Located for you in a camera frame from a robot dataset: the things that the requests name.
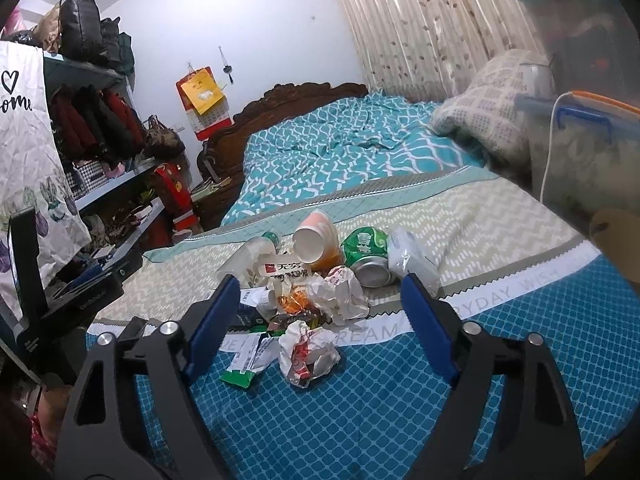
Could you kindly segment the pink paper cup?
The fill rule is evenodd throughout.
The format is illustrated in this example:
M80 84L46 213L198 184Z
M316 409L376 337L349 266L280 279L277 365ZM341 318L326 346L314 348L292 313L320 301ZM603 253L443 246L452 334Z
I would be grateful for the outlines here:
M329 272L344 263L337 228L321 209L314 210L294 231L293 249L314 272Z

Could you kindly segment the patterned blue bed cover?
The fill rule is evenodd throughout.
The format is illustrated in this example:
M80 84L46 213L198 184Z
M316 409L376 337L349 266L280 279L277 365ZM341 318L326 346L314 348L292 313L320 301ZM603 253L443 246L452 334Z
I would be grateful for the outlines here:
M192 386L239 479L399 479L449 385L400 303L409 274L474 330L541 337L592 454L639 417L639 299L600 250L379 93L220 136L239 170L218 229L149 252L88 329L147 330L239 271L248 313Z

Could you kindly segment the beige round trash bin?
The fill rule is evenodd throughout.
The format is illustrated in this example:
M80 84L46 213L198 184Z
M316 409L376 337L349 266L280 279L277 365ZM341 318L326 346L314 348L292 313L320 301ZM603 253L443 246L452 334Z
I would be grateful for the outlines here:
M634 286L639 286L639 224L631 212L602 209L589 225L590 240Z

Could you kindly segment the red gift box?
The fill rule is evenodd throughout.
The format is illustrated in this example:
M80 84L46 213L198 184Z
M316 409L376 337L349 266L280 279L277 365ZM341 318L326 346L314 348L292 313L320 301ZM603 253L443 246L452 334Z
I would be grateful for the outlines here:
M151 183L176 231L191 229L198 224L190 191L175 164L162 162L158 165L152 173Z

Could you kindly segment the clear plastic tissue pack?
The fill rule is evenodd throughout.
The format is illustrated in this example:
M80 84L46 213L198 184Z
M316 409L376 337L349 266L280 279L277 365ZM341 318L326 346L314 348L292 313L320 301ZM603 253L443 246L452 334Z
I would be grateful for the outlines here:
M440 276L432 254L413 234L398 226L387 237L388 268L398 278L416 274L427 292L436 297Z

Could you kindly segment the crumpled white wrapper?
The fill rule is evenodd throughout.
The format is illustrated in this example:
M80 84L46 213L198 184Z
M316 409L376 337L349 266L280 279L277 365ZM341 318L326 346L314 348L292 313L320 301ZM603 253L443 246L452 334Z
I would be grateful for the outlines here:
M282 375L297 388L307 388L314 380L329 375L341 361L335 341L336 335L326 328L293 322L279 338Z
M369 315L366 296L352 269L334 266L325 278L314 274L305 284L310 302L332 323L343 326Z

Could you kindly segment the metal storage shelf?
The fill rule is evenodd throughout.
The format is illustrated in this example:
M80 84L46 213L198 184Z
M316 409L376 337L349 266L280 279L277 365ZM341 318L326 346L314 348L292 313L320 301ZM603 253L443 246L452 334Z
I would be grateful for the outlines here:
M139 245L162 211L140 182L160 162L146 149L149 133L125 75L48 52L43 75L68 187L63 200L90 234L80 253L110 264Z

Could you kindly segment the hanging keys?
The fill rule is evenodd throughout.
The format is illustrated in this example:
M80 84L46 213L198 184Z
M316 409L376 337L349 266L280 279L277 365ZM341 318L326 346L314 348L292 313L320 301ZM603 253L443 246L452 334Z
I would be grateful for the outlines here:
M222 50L222 47L218 47L218 50L220 53L222 65L224 66L222 70L228 76L230 84L234 84L234 80L232 77L232 66L228 63L227 58L224 56L224 51Z

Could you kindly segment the green crushed can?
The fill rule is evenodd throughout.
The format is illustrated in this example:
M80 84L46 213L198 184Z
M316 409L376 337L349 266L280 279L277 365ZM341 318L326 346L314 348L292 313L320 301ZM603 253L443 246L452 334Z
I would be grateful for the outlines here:
M363 226L349 233L341 244L348 266L365 288L390 285L394 276L388 266L387 234L373 226Z

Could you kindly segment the floral beige curtain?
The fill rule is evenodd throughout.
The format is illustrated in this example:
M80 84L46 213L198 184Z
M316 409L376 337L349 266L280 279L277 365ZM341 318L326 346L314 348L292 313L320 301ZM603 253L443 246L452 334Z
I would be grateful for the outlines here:
M442 102L494 56L544 53L518 0L340 0L370 90Z

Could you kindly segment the yellow red wall calendar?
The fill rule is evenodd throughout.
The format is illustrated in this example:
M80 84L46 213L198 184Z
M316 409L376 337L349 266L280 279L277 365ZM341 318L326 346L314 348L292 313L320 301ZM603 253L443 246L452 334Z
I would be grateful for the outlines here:
M224 87L217 84L209 66L190 70L176 82L176 89L186 118L199 141L206 141L232 125Z

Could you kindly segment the crumpled white wrapper far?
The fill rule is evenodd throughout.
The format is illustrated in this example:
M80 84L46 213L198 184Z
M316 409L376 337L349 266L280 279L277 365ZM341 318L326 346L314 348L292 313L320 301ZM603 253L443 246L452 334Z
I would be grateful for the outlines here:
M334 266L325 278L314 274L305 284L310 302L332 323L343 326L369 315L366 296L352 269Z

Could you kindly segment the clear plastic bottle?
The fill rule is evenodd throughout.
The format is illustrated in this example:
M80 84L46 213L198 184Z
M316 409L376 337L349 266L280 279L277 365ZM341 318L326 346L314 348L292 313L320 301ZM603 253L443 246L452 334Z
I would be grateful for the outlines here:
M277 232L266 231L242 244L216 271L216 279L222 281L227 275L234 276L242 288L251 288L257 281L256 266L262 255L275 255L280 247Z

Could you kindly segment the black bag on shelf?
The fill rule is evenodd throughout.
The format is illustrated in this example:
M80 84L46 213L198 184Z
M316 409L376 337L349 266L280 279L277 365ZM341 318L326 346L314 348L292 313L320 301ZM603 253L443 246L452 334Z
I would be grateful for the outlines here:
M60 10L60 52L75 61L93 62L102 51L96 0L65 0Z

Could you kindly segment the clear storage bin teal lid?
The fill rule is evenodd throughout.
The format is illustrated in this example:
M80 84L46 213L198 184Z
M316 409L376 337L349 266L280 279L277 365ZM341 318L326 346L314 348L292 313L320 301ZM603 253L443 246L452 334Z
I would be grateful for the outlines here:
M560 93L639 104L639 36L618 0L518 0L546 50Z

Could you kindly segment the crumpled white wrapper near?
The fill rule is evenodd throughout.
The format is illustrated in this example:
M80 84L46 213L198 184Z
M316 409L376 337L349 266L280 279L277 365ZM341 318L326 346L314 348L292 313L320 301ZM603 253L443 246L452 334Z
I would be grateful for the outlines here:
M282 375L297 388L307 388L314 380L329 375L341 361L335 341L336 335L326 328L293 322L279 338Z

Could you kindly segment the checkered grey pillow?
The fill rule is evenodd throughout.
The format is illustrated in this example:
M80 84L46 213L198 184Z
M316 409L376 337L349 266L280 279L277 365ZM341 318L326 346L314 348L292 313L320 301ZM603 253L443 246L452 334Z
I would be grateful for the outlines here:
M530 151L524 119L515 98L524 93L522 63L549 66L547 58L529 50L512 49L488 61L469 87L434 111L430 127L439 136L472 138L499 166L518 174L529 170Z

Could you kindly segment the brown handbag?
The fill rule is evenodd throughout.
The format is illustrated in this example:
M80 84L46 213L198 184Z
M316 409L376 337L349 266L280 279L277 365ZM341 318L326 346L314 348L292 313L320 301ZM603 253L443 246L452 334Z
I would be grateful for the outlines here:
M146 156L161 162L170 162L183 154L186 147L178 133L166 127L156 115L151 115L146 123L148 124L144 144Z

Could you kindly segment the orange snack wrapper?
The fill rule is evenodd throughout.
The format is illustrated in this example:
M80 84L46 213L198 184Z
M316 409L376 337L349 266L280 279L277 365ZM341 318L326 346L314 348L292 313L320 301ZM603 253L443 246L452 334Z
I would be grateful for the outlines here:
M286 294L277 296L277 302L279 309L288 315L298 315L305 312L317 314L319 312L303 286L293 287Z

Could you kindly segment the carved wooden headboard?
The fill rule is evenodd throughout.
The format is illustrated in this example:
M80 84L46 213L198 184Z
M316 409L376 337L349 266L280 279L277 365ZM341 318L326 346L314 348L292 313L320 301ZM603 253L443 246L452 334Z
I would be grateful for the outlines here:
M230 183L213 195L200 200L195 212L204 230L220 226L222 218L240 196L244 184L244 153L250 136L279 125L288 119L306 115L323 105L345 98L363 98L368 89L363 84L346 82L332 87L316 84L276 84L262 98L247 104L233 117L233 124L216 131L203 142L196 164L203 179L218 177Z

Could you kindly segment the white metal mug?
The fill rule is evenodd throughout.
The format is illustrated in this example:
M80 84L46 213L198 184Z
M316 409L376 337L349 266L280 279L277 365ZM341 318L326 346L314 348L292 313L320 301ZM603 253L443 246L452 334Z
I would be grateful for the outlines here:
M522 63L524 93L537 99L550 100L556 96L551 68L547 65Z

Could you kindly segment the white floral hanging cloth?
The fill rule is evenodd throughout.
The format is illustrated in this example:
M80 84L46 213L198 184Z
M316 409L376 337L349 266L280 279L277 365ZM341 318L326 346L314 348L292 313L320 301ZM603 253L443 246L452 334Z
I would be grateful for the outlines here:
M42 50L1 44L1 297L23 316L11 272L12 214L36 212L41 283L50 283L90 242L56 149L43 77Z

